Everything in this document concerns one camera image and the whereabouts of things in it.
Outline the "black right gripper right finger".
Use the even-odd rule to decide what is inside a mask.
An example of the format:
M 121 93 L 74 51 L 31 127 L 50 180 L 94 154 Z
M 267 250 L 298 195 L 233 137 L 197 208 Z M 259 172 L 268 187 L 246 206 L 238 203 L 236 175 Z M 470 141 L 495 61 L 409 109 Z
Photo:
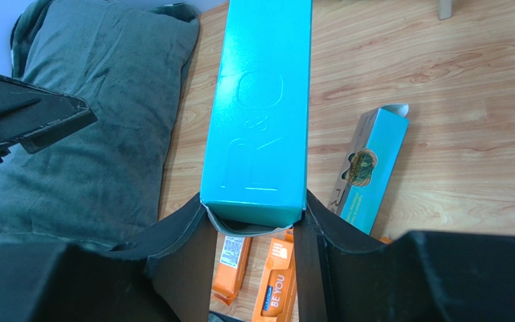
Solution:
M 294 240 L 301 321 L 515 321 L 515 236 L 409 231 L 385 244 L 309 193 Z

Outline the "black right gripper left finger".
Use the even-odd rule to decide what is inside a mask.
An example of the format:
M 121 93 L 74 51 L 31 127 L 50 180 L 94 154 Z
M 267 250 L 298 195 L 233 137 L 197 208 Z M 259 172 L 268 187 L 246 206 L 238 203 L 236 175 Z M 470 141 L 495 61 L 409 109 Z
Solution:
M 194 196 L 109 251 L 0 244 L 0 321 L 206 321 L 216 243 Z

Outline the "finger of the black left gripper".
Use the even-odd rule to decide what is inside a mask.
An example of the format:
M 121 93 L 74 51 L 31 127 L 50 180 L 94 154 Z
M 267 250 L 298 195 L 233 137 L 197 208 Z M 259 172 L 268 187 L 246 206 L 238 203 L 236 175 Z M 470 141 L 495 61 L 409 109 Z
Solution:
M 0 75 L 0 163 L 16 144 L 35 154 L 96 121 L 84 99 Z

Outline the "orange toothpaste box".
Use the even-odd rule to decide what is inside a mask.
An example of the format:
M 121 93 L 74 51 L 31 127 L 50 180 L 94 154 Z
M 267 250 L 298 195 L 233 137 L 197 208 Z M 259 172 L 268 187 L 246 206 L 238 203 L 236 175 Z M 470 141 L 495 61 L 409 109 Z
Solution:
M 294 234 L 287 229 L 284 239 L 271 239 L 251 320 L 291 321 L 296 295 Z
M 251 237 L 225 237 L 211 288 L 211 296 L 224 305 L 230 306 L 241 290 L 251 243 Z
M 392 239 L 390 239 L 390 238 L 388 238 L 388 237 L 381 237 L 381 238 L 380 238 L 380 241 L 381 241 L 381 242 L 383 242 L 383 243 L 385 243 L 385 244 L 391 244 L 391 243 L 393 243 L 393 242 L 394 242 L 394 240 L 392 240 Z

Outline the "silver teal Oral toothpaste box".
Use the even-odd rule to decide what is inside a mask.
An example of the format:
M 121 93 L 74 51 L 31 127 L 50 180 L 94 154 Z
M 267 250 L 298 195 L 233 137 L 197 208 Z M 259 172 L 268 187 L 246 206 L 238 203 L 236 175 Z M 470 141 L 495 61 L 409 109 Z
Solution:
M 217 231 L 281 231 L 306 207 L 312 1 L 231 1 L 200 200 Z

